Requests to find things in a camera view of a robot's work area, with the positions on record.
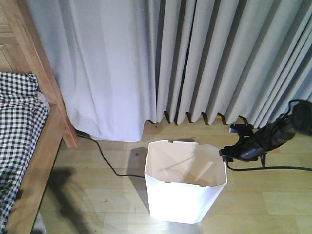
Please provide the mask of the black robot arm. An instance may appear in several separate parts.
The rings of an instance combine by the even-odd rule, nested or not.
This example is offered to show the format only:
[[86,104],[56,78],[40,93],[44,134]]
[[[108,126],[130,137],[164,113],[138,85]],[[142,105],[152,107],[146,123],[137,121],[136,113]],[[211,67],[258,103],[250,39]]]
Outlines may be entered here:
[[231,124],[230,133],[237,133],[235,145],[225,146],[219,154],[225,162],[234,159],[249,162],[264,158],[266,153],[294,138],[296,133],[312,135],[312,103],[308,100],[289,101],[288,110],[274,122],[253,132],[251,124]]

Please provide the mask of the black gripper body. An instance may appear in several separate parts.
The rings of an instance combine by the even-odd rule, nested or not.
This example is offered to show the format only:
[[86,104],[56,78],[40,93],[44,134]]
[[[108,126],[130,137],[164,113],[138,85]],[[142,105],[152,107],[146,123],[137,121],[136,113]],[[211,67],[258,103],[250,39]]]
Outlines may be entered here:
[[264,148],[251,138],[239,140],[235,145],[225,146],[219,150],[219,155],[225,162],[233,162],[234,159],[244,162],[257,161],[264,154]]

